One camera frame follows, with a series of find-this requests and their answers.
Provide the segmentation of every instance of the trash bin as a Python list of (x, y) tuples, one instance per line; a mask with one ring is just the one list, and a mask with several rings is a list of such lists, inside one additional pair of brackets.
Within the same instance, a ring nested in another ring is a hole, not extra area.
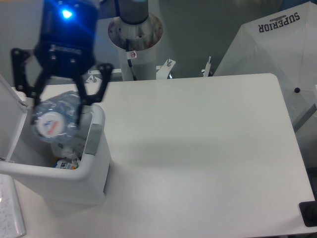
[(77, 136), (86, 139), (80, 166), (75, 170), (53, 168), (51, 145), (41, 141), (30, 124), (27, 107), (0, 75), (0, 174), (12, 176), (45, 199), (83, 204), (105, 200), (111, 162), (104, 133), (105, 114), (91, 105), (83, 114)]

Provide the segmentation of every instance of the umbrella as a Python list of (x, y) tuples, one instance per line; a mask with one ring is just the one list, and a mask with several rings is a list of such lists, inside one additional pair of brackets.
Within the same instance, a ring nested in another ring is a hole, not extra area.
[(273, 73), (292, 122), (315, 102), (317, 5), (308, 2), (243, 24), (215, 76)]

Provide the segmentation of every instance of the plastic bottle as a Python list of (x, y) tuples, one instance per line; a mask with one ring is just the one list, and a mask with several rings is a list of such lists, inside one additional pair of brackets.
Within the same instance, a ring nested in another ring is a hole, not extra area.
[(41, 102), (34, 109), (34, 132), (44, 141), (65, 142), (77, 132), (80, 98), (69, 91)]

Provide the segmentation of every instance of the table surface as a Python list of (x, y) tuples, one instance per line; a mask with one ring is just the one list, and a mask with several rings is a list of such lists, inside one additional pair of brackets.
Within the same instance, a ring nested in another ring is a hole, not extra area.
[[(44, 97), (70, 89), (49, 86)], [(317, 231), (300, 214), (314, 197), (275, 76), (115, 82), (100, 105), (113, 159), (105, 203), (47, 201), (16, 182), (26, 237)]]

